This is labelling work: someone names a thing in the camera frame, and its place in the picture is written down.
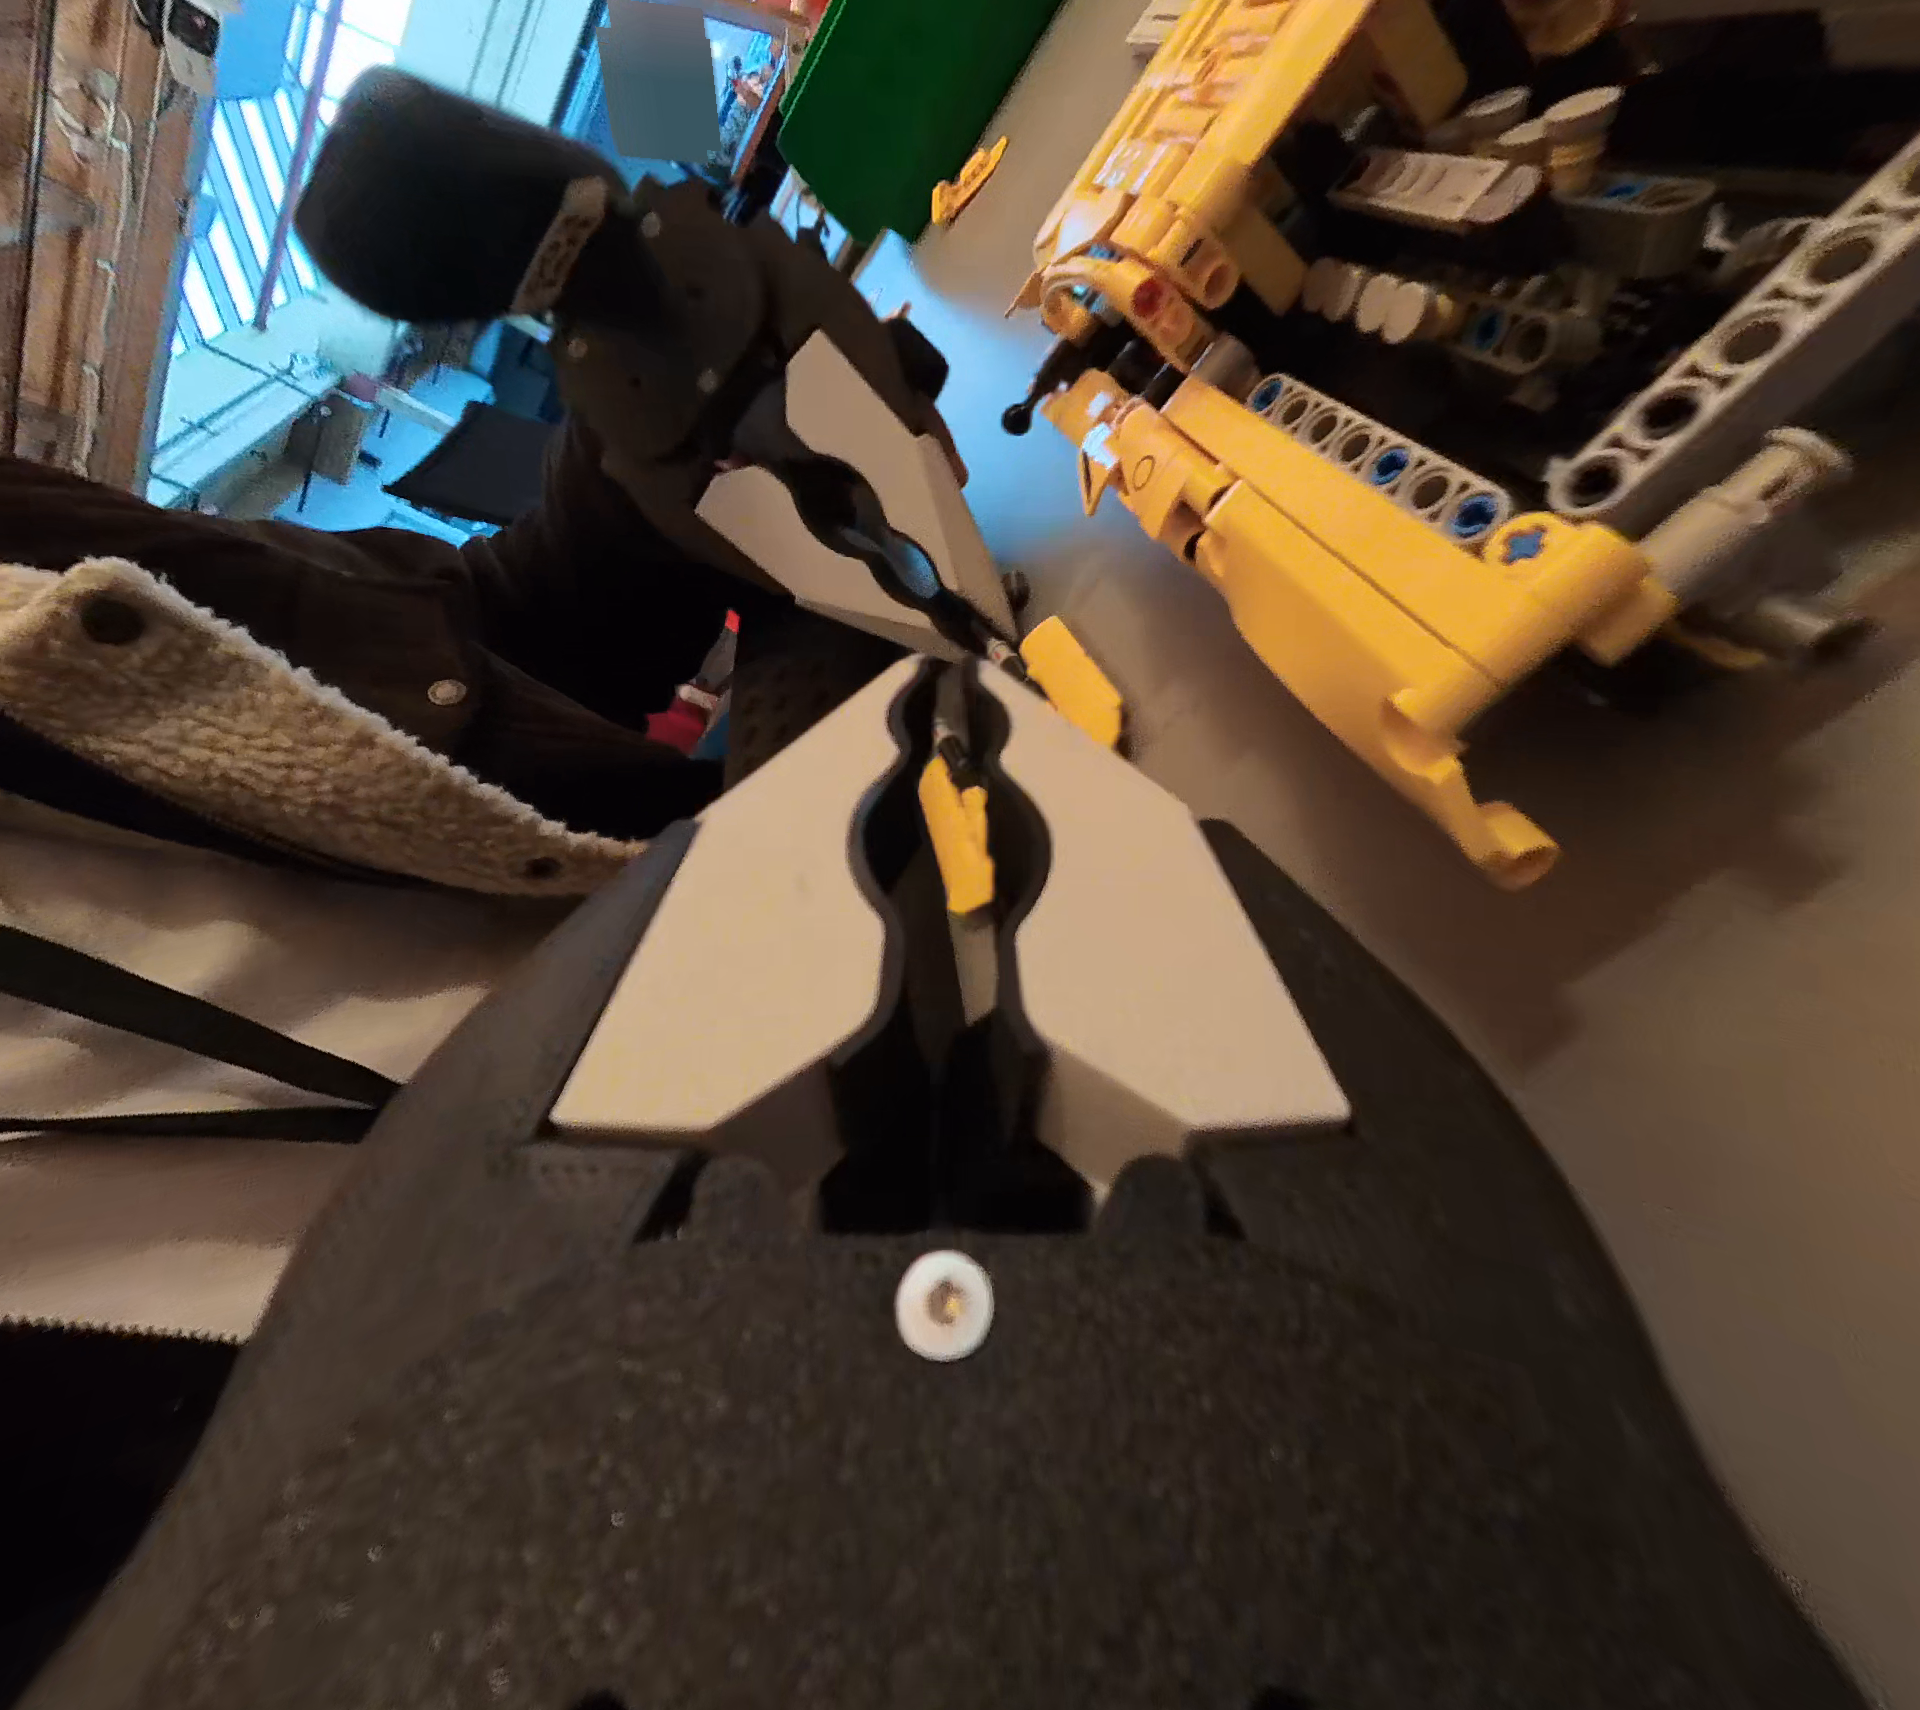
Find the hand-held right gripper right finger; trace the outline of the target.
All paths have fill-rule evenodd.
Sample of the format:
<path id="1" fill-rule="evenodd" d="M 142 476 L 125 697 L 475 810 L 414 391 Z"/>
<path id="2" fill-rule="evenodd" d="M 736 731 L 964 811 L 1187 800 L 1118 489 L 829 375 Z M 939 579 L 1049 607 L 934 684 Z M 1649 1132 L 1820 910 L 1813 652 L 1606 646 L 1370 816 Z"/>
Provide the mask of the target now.
<path id="1" fill-rule="evenodd" d="M 1095 1198 L 1152 1158 L 1345 1127 L 1352 1101 L 1185 804 L 1009 673 L 972 680 L 996 865 L 1002 1140 Z"/>

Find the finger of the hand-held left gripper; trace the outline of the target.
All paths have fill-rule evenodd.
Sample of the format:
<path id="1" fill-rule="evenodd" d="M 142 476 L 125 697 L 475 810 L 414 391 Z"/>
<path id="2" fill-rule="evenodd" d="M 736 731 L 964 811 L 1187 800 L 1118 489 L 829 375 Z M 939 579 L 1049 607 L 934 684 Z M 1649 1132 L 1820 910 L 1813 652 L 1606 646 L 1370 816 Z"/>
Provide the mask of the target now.
<path id="1" fill-rule="evenodd" d="M 910 648 L 1012 648 L 1017 617 L 945 445 L 907 425 L 824 332 L 783 371 L 785 425 L 870 509 L 834 566 L 787 579 L 800 605 Z"/>
<path id="2" fill-rule="evenodd" d="M 761 465 L 715 474 L 693 516 L 813 615 L 945 662 L 981 653 L 968 621 L 906 600 L 881 579 L 877 555 L 828 542 L 787 483 Z"/>

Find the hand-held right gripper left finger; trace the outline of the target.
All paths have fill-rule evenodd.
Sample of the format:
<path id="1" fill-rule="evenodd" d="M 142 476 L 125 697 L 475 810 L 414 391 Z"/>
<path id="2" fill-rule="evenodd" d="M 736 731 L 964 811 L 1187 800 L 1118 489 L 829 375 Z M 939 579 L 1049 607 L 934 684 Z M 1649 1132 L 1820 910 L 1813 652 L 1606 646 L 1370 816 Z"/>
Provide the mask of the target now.
<path id="1" fill-rule="evenodd" d="M 551 1098 L 554 1146 L 744 1158 L 829 1232 L 932 1224 L 962 1031 L 917 797 L 941 676 L 886 668 L 699 813 Z"/>

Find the person's left forearm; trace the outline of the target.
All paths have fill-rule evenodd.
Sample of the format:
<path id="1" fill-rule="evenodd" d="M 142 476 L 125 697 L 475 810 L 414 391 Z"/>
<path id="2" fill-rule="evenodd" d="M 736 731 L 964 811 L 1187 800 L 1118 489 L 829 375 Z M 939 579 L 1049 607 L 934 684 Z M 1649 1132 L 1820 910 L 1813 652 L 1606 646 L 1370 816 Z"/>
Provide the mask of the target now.
<path id="1" fill-rule="evenodd" d="M 548 449 L 540 501 L 459 550 L 475 669 L 450 749 L 473 777 L 572 833 L 641 841 L 722 790 L 715 762 L 651 735 L 738 617 L 746 669 L 808 628 L 790 600 L 696 561 L 607 474 L 569 420 Z"/>

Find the small yellow brick piece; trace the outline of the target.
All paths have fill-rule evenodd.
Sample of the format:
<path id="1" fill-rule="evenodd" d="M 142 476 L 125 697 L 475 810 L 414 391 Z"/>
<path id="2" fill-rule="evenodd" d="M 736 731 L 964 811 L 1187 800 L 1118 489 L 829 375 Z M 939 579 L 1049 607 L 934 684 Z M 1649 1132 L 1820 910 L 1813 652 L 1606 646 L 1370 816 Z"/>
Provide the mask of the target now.
<path id="1" fill-rule="evenodd" d="M 997 136 L 978 145 L 952 175 L 932 184 L 928 193 L 928 224 L 950 227 L 979 195 L 1005 155 L 1009 137 Z"/>

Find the yellow toy brick car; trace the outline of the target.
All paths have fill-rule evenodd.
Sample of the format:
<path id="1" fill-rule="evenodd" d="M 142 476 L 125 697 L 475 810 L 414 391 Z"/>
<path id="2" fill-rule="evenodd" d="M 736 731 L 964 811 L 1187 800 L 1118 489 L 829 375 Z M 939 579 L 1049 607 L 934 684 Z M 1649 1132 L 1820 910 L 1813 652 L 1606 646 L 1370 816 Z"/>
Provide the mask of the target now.
<path id="1" fill-rule="evenodd" d="M 1543 666 L 1844 648 L 1820 425 L 1916 369 L 1916 0 L 1193 0 L 1030 246 L 1073 445 L 1504 886 Z"/>

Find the white striped shirt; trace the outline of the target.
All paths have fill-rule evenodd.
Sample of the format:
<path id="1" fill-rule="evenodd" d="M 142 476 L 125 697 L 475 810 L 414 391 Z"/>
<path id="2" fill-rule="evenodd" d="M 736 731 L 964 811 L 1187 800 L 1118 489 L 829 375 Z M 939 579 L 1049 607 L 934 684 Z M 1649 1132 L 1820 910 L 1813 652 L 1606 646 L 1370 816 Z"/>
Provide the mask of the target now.
<path id="1" fill-rule="evenodd" d="M 4 800 L 4 923 L 396 1080 L 572 912 L 202 854 Z M 8 1117 L 262 1110 L 296 1094 L 4 997 Z M 354 1150 L 12 1136 L 4 1321 L 241 1339 Z"/>

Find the white mounted projector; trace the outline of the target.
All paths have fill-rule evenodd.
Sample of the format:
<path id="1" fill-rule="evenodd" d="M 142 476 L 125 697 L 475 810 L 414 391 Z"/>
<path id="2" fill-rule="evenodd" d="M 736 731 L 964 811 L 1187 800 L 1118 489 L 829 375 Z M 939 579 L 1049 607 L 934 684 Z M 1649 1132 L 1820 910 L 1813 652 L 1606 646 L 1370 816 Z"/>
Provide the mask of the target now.
<path id="1" fill-rule="evenodd" d="M 168 78 L 206 101 L 272 97 L 301 0 L 131 0 Z"/>

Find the brown fleece-lined jacket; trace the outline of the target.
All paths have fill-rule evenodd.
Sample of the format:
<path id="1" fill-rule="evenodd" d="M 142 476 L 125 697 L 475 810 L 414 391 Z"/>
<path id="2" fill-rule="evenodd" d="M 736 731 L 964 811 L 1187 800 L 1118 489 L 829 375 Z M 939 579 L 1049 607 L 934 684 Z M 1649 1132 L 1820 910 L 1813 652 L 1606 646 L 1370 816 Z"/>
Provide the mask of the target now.
<path id="1" fill-rule="evenodd" d="M 592 894 L 648 839 L 447 754 L 478 684 L 461 550 L 492 536 L 238 521 L 4 457 L 4 793 L 364 882 Z"/>

